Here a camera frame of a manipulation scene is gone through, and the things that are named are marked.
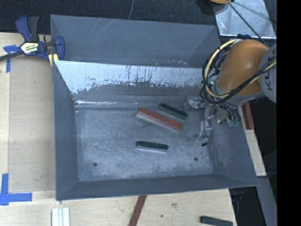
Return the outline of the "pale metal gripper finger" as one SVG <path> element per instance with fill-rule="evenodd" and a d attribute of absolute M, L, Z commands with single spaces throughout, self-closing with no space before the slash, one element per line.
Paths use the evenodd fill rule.
<path fill-rule="evenodd" d="M 200 123 L 200 136 L 201 137 L 210 137 L 212 132 L 212 127 L 208 121 L 201 121 Z"/>
<path fill-rule="evenodd" d="M 202 146 L 202 147 L 206 146 L 208 141 L 209 141 L 208 137 L 204 137 L 202 135 L 201 136 L 200 135 L 194 135 L 193 139 L 197 143 L 197 145 Z"/>

